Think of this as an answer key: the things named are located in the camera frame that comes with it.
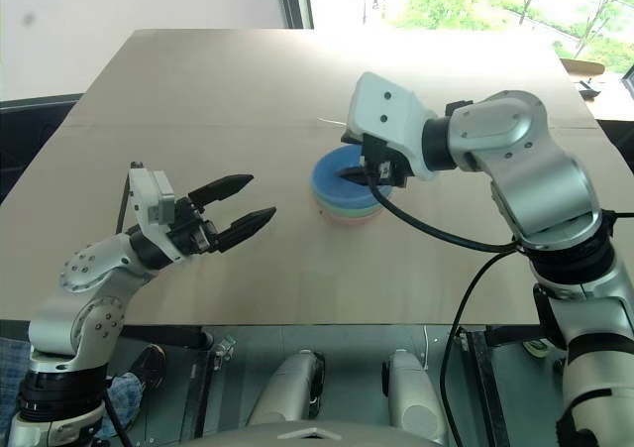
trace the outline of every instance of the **stacked bowls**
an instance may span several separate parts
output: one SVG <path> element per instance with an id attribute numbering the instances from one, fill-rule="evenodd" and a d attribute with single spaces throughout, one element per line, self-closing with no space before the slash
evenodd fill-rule
<path id="1" fill-rule="evenodd" d="M 382 208 L 367 186 L 337 176 L 342 169 L 358 167 L 360 157 L 361 147 L 358 145 L 338 148 L 323 157 L 311 174 L 310 185 L 315 201 L 321 212 L 335 222 L 363 224 Z M 387 197 L 391 186 L 380 186 L 378 190 Z"/>

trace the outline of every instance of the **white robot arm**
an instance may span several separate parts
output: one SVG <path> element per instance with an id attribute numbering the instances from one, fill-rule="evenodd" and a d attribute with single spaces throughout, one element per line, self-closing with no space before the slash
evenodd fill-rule
<path id="1" fill-rule="evenodd" d="M 178 200 L 162 171 L 135 166 L 129 179 L 138 225 L 75 253 L 31 322 L 30 370 L 21 384 L 10 447 L 89 443 L 104 413 L 107 365 L 139 288 L 172 262 L 229 250 L 275 212 L 252 212 L 219 233 L 203 219 L 204 206 L 238 192 L 251 175 L 226 176 Z"/>
<path id="2" fill-rule="evenodd" d="M 541 324 L 568 350 L 560 445 L 634 445 L 634 290 L 610 243 L 614 221 L 581 165 L 551 139 L 543 103 L 503 91 L 438 118 L 411 91 L 365 73 L 342 140 L 362 144 L 363 175 L 342 173 L 358 183 L 403 187 L 411 175 L 455 167 L 491 177 L 538 281 Z"/>

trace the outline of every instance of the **black cable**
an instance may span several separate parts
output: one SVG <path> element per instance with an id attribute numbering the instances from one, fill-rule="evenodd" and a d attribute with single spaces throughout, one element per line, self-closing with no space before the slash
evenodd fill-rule
<path id="1" fill-rule="evenodd" d="M 478 241 L 472 241 L 471 239 L 465 239 L 464 237 L 456 236 L 454 234 L 450 234 L 448 232 L 437 229 L 433 226 L 430 226 L 429 224 L 425 224 L 423 221 L 420 221 L 413 216 L 410 216 L 403 210 L 396 207 L 389 199 L 381 194 L 371 177 L 368 177 L 368 187 L 370 188 L 370 191 L 374 198 L 376 198 L 376 200 L 385 209 L 387 209 L 393 215 L 398 217 L 400 220 L 406 222 L 410 226 L 415 227 L 425 234 L 436 237 L 437 239 L 449 242 L 450 244 L 455 244 L 457 246 L 466 247 L 468 249 L 473 249 L 474 251 L 481 252 L 504 254 L 515 251 L 517 249 L 517 244 L 515 244 L 514 242 L 503 245 L 485 244 Z"/>
<path id="2" fill-rule="evenodd" d="M 463 441 L 460 437 L 460 433 L 458 432 L 458 426 L 456 425 L 456 421 L 454 420 L 454 415 L 452 414 L 451 407 L 449 406 L 449 400 L 447 398 L 447 365 L 449 364 L 449 355 L 452 351 L 452 345 L 454 344 L 454 338 L 456 337 L 456 332 L 458 331 L 458 325 L 460 324 L 460 319 L 463 316 L 463 311 L 465 311 L 465 306 L 467 305 L 467 301 L 469 300 L 469 296 L 476 288 L 477 283 L 482 278 L 484 273 L 497 261 L 505 258 L 506 256 L 510 256 L 514 254 L 514 252 L 505 252 L 502 254 L 497 254 L 489 259 L 486 264 L 484 264 L 475 277 L 472 279 L 467 291 L 463 295 L 463 299 L 460 302 L 460 306 L 458 307 L 458 311 L 456 312 L 456 317 L 454 318 L 454 323 L 452 324 L 452 329 L 449 332 L 449 338 L 447 339 L 447 344 L 445 345 L 445 354 L 443 355 L 443 363 L 440 368 L 440 396 L 443 401 L 443 407 L 445 408 L 445 414 L 447 415 L 447 421 L 449 422 L 449 427 L 452 429 L 452 434 L 454 435 L 454 441 L 456 442 L 457 447 L 463 447 Z"/>
<path id="3" fill-rule="evenodd" d="M 126 207 L 128 206 L 128 194 L 130 193 L 130 175 L 126 176 L 126 183 L 123 187 L 123 195 L 121 196 L 121 204 L 119 205 L 119 216 L 117 217 L 117 228 L 115 234 L 123 231 L 123 220 L 126 217 Z"/>
<path id="4" fill-rule="evenodd" d="M 114 406 L 112 405 L 112 401 L 110 400 L 110 396 L 108 395 L 108 390 L 103 393 L 103 400 L 106 403 L 106 412 L 108 412 L 108 416 L 110 417 L 110 421 L 112 422 L 112 426 L 115 428 L 115 432 L 119 436 L 119 440 L 121 441 L 121 445 L 123 447 L 133 447 L 132 442 L 130 442 L 130 437 L 128 437 L 128 433 L 126 429 L 121 425 L 121 421 L 117 416 L 117 412 L 115 411 Z"/>

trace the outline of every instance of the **tabletop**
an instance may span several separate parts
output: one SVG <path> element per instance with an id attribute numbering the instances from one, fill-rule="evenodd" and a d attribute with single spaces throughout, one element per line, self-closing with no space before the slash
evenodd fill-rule
<path id="1" fill-rule="evenodd" d="M 236 196 L 205 212 L 219 229 L 276 206 L 255 237 L 225 254 L 172 266 L 133 299 L 144 324 L 448 323 L 489 257 L 416 232 L 388 213 L 344 227 L 309 189 L 315 163 L 341 146 L 359 76 L 412 88 L 441 114 L 448 102 L 504 89 L 538 95 L 554 139 L 587 168 L 605 208 L 634 208 L 634 178 L 555 54 L 521 34 L 385 31 L 141 30 L 120 49 L 0 207 L 0 318 L 30 319 L 63 262 L 111 235 L 127 168 L 166 171 L 175 193 L 250 172 Z M 418 218 L 489 243 L 510 231 L 484 174 L 411 180 L 391 199 Z M 127 225 L 134 221 L 128 217 Z M 615 245 L 634 262 L 634 224 Z M 467 323 L 532 323 L 521 256 L 491 269 Z"/>

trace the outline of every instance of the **window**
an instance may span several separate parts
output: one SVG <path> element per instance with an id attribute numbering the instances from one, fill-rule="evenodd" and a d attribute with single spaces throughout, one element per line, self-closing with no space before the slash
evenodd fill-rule
<path id="1" fill-rule="evenodd" d="M 523 27 L 560 57 L 634 63 L 634 0 L 311 0 L 315 29 L 351 26 L 505 30 Z"/>

